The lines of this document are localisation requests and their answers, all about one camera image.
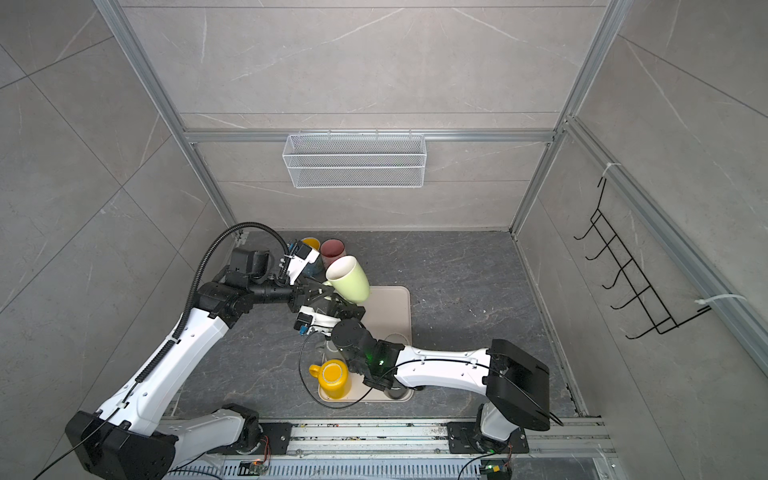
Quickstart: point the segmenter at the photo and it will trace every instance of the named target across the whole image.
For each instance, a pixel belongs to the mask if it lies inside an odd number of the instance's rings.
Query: white zip tie
[[[613,167],[614,165],[621,165],[621,164],[612,164],[610,162],[605,164],[605,170],[603,170],[603,177],[605,177],[605,174],[608,173],[608,169]]]
[[[745,296],[736,295],[735,293],[723,293],[722,295],[715,295],[711,296],[710,298],[694,300],[694,302],[698,303],[699,305],[706,305],[709,302],[713,302],[714,300],[719,300],[721,298],[737,298],[740,300],[746,300]]]

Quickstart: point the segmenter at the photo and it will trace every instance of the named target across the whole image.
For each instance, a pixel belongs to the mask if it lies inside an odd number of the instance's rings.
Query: light green mug
[[[331,285],[339,295],[352,303],[362,303],[371,294],[368,277],[355,257],[347,255],[333,262],[326,270],[326,285]]]

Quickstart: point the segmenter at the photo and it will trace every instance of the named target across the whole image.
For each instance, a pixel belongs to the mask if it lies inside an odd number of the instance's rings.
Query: metal mesh shelf
[[[294,134],[283,149],[296,188],[421,187],[426,157],[418,134]]]

